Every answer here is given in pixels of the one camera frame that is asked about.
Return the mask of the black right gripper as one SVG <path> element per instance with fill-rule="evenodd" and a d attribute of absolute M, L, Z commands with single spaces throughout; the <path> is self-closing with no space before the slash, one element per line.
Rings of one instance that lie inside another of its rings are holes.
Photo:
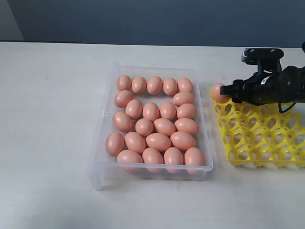
<path fill-rule="evenodd" d="M 280 73 L 253 74 L 237 85 L 223 85 L 220 95 L 233 103 L 247 102 L 256 106 L 276 103 L 305 102 L 305 68 L 288 66 Z"/>

